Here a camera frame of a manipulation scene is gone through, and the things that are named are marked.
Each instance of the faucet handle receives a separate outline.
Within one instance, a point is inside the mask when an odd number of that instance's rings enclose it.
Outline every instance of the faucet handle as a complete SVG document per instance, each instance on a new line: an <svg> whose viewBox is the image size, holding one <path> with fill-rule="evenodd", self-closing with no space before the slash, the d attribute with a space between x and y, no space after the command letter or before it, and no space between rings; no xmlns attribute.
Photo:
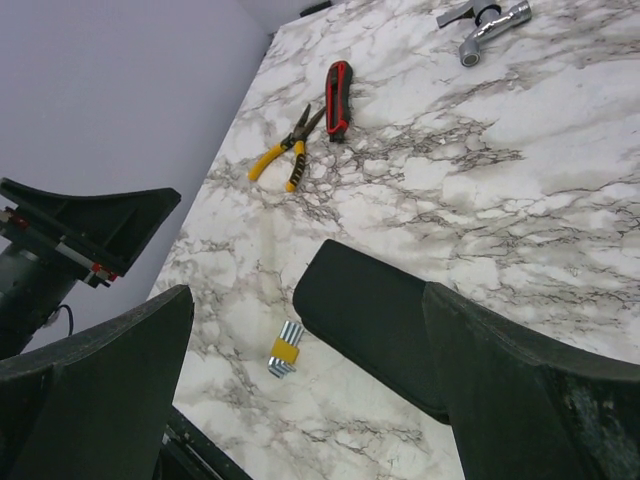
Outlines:
<svg viewBox="0 0 640 480"><path fill-rule="evenodd" d="M495 3L494 0L469 0L467 3L453 10L449 10L444 15L436 18L438 28L444 28L451 22L462 20L463 18L474 18L476 26L480 26L480 15L482 15L485 10L495 10L498 12L498 15L502 13L500 5Z"/></svg>
<svg viewBox="0 0 640 480"><path fill-rule="evenodd" d="M460 5L459 7L449 10L444 15L440 15L436 20L438 21L438 28L444 28L452 22L462 20L463 18L474 18L473 13L473 0L469 0L467 3Z"/></svg>

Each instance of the red and black knife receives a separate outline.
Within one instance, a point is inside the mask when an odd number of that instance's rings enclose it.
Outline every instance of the red and black knife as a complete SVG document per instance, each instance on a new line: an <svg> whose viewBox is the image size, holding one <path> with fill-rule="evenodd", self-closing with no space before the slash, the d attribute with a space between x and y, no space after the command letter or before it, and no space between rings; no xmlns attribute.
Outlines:
<svg viewBox="0 0 640 480"><path fill-rule="evenodd" d="M349 128L349 86L353 69L344 60L334 63L327 74L327 133L329 141L344 142L344 133Z"/></svg>

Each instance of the black and yellow handle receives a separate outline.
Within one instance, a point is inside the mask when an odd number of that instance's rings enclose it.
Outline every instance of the black and yellow handle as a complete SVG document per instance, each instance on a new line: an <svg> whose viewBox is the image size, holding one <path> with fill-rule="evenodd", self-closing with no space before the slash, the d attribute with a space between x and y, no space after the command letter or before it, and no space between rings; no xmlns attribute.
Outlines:
<svg viewBox="0 0 640 480"><path fill-rule="evenodd" d="M255 182L265 168L269 166L271 162L273 162L278 156L282 155L282 153L286 152L288 148L279 143L271 150L269 150L260 160L256 163L251 170L249 170L249 180Z"/></svg>
<svg viewBox="0 0 640 480"><path fill-rule="evenodd" d="M295 192L296 187L302 179L304 169L307 166L307 151L305 149L304 142L298 140L293 146L293 151L296 154L296 164L293 167L293 172L291 173L291 177L289 177L289 181L287 182L287 192Z"/></svg>

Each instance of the needle-nose pliers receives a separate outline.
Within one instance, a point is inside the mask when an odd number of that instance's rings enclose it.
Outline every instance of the needle-nose pliers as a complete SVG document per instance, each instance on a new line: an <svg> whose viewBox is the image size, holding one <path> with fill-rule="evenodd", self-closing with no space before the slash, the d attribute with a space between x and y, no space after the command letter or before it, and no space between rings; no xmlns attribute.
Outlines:
<svg viewBox="0 0 640 480"><path fill-rule="evenodd" d="M256 163L254 167L249 170L249 180L255 182L260 177L264 169L267 168L269 164L273 162L273 160L293 147L293 151L296 155L296 163L293 167L293 172L289 177L289 181L287 182L286 189L287 192L295 191L298 183L300 183L300 179L302 178L302 174L304 173L304 169L307 165L307 150L305 142L309 134L313 131L315 126L323 117L325 110L326 107L322 107L322 109L318 113L311 117L309 123L307 123L309 112L311 111L311 105L307 105L307 108L304 109L300 120L298 120L298 123L296 123L293 132L287 135L282 142L269 150L258 161L258 163Z"/></svg>

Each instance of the chrome tap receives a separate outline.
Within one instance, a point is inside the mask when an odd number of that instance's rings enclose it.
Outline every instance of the chrome tap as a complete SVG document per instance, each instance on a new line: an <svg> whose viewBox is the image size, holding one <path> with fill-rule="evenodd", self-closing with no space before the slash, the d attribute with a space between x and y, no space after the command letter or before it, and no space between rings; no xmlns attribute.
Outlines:
<svg viewBox="0 0 640 480"><path fill-rule="evenodd" d="M511 27L531 20L531 7L526 0L510 8L505 14L494 0L469 0L464 5L437 18L438 27L463 18L475 18L476 29L460 45L460 62L473 67L480 61L480 47Z"/></svg>

